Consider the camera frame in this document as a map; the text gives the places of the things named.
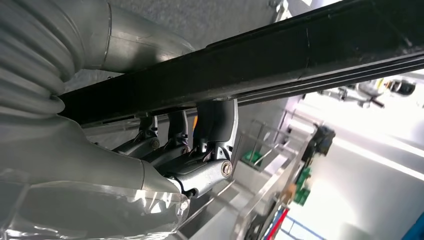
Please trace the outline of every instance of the red rod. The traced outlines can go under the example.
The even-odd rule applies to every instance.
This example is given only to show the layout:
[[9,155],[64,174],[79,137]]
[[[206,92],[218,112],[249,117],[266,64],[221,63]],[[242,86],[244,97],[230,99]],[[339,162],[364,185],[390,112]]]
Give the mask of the red rod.
[[271,229],[271,232],[268,234],[268,237],[266,238],[266,240],[271,240],[271,238],[276,234],[277,230],[281,226],[281,223],[286,218],[287,213],[289,213],[288,208],[284,209],[284,211],[282,212],[281,216],[279,217],[277,223],[274,225],[274,227]]

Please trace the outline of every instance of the protective plastic cover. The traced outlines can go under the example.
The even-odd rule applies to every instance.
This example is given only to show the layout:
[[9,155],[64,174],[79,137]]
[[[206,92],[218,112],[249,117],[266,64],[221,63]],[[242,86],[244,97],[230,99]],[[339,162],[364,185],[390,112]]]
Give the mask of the protective plastic cover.
[[0,240],[156,240],[187,218],[185,195],[72,181],[39,184],[0,168]]

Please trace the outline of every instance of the bolt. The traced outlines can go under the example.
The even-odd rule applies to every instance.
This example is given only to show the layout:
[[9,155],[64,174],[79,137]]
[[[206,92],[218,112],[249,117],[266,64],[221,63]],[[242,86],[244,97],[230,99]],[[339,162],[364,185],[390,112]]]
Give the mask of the bolt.
[[150,142],[150,146],[151,146],[151,148],[152,148],[152,149],[154,149],[154,150],[158,149],[160,145],[161,145],[161,144],[160,144],[159,140],[157,140],[157,139],[153,139],[153,140]]
[[189,203],[188,202],[183,202],[183,203],[181,203],[181,206],[180,206],[180,208],[181,208],[181,210],[186,210],[187,208],[189,207]]
[[233,166],[231,166],[231,163],[229,161],[225,161],[224,163],[222,163],[221,174],[224,177],[229,177],[232,172],[233,172]]

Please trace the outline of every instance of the green component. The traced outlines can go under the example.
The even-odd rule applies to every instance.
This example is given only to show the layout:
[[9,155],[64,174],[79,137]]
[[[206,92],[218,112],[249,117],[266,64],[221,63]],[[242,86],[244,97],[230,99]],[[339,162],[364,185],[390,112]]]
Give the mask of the green component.
[[302,188],[301,190],[297,191],[294,195],[294,202],[299,204],[300,206],[305,205],[306,200],[308,199],[309,194],[311,193],[310,189]]
[[311,176],[311,168],[305,167],[305,169],[300,173],[299,179],[296,182],[296,191],[299,191],[303,188],[306,180]]
[[305,187],[306,180],[311,176],[311,168],[306,167],[299,176],[299,179],[296,183],[296,193],[294,195],[293,202],[299,204],[300,206],[305,205],[306,200],[308,199],[311,190]]
[[251,158],[252,152],[253,151],[246,152],[246,154],[244,154],[244,156],[241,158],[241,160],[245,163],[249,163],[249,160],[251,159],[250,163],[252,163],[252,164],[256,163],[256,161],[258,159],[260,159],[262,157],[262,155],[259,152],[255,151],[254,154],[253,154],[253,157]]

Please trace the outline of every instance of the black metal beam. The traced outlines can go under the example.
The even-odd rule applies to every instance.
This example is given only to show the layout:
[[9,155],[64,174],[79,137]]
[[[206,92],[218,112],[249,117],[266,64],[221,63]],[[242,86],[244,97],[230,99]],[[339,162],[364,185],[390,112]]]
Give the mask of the black metal beam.
[[424,1],[344,0],[61,96],[80,124],[268,101],[424,67]]

